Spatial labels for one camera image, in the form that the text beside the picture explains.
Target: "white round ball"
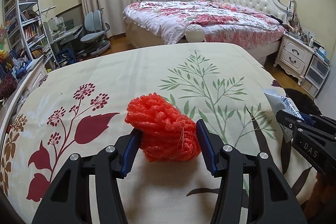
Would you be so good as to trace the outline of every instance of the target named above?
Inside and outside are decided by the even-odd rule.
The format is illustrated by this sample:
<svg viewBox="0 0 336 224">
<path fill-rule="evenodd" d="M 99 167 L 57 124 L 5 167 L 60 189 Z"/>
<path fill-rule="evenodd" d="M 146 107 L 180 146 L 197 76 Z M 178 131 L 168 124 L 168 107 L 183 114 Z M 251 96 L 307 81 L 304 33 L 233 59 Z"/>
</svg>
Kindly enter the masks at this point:
<svg viewBox="0 0 336 224">
<path fill-rule="evenodd" d="M 203 42 L 205 40 L 205 33 L 203 27 L 197 24 L 191 24 L 185 30 L 185 37 L 188 42 Z"/>
</svg>

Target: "silver screw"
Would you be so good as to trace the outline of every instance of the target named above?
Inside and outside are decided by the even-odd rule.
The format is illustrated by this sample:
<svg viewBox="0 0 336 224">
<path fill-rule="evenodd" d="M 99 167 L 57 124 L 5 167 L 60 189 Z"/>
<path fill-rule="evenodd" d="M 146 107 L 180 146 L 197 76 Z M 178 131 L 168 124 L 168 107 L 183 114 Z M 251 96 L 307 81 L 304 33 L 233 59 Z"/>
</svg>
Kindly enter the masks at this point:
<svg viewBox="0 0 336 224">
<path fill-rule="evenodd" d="M 226 151 L 226 152 L 231 152 L 232 151 L 232 146 L 230 146 L 230 145 L 224 145 L 223 146 L 223 150 Z"/>
<path fill-rule="evenodd" d="M 78 154 L 72 154 L 70 156 L 70 160 L 78 160 L 78 158 L 79 158 Z"/>
<path fill-rule="evenodd" d="M 114 150 L 115 150 L 115 147 L 112 146 L 112 145 L 105 148 L 105 151 L 107 153 L 112 153 L 112 152 L 114 152 Z"/>
<path fill-rule="evenodd" d="M 265 153 L 265 152 L 261 152 L 260 153 L 260 158 L 262 158 L 262 159 L 268 159 L 268 155 Z"/>
</svg>

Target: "tablecloth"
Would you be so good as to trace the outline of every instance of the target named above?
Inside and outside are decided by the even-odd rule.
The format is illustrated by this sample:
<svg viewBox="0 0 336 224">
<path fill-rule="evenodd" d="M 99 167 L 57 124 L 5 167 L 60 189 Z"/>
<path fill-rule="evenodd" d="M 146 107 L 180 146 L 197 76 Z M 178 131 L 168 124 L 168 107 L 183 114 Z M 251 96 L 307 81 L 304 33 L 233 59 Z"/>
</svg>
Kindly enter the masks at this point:
<svg viewBox="0 0 336 224">
<path fill-rule="evenodd" d="M 5 136 L 0 185 L 31 223 L 66 159 L 73 153 L 94 155 L 130 133 L 124 121 L 128 103 L 157 92 L 194 121 L 202 118 L 212 133 L 242 153 L 271 155 L 303 203 L 316 172 L 283 141 L 263 89 L 285 95 L 244 49 L 228 43 L 140 48 L 60 68 L 41 80 Z M 187 162 L 149 163 L 139 151 L 119 190 L 129 223 L 209 223 L 220 181 L 206 170 L 202 155 Z M 241 223 L 248 177 L 243 187 Z M 93 223 L 99 223 L 94 176 L 90 204 Z"/>
</svg>

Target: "bed sheet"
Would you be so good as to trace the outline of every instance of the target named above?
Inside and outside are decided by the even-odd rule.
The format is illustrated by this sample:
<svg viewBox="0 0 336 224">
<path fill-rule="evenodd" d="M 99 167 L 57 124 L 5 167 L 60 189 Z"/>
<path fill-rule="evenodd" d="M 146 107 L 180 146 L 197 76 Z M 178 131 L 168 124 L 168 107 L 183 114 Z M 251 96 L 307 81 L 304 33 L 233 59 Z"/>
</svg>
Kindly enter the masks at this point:
<svg viewBox="0 0 336 224">
<path fill-rule="evenodd" d="M 283 142 L 263 88 L 285 95 L 243 48 L 227 43 L 140 48 L 60 68 L 41 80 L 5 136 L 0 185 L 30 224 L 67 158 L 94 155 L 130 133 L 124 121 L 128 103 L 157 92 L 192 120 L 202 118 L 211 132 L 242 153 L 267 152 L 303 203 L 316 173 L 291 143 Z M 220 183 L 202 155 L 188 162 L 149 163 L 141 150 L 132 171 L 118 180 L 125 213 L 134 224 L 209 223 Z M 247 195 L 246 177 L 243 187 Z M 90 200 L 96 224 L 94 176 Z M 246 207 L 243 203 L 241 223 L 246 223 Z"/>
<path fill-rule="evenodd" d="M 260 12 L 204 0 L 133 3 L 124 14 L 127 23 L 144 27 L 165 44 L 177 43 L 190 24 L 203 26 L 208 42 L 234 43 L 245 49 L 275 42 L 285 30 Z"/>
</svg>

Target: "nightstand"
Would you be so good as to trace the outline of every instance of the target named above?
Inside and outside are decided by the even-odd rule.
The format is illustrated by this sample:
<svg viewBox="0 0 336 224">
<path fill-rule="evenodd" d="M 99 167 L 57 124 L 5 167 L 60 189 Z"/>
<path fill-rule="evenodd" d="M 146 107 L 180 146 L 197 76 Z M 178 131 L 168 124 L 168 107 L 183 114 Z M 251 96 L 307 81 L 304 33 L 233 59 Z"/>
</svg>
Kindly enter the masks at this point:
<svg viewBox="0 0 336 224">
<path fill-rule="evenodd" d="M 273 67 L 280 65 L 287 74 L 298 78 L 301 85 L 314 53 L 313 48 L 285 33 Z"/>
</svg>

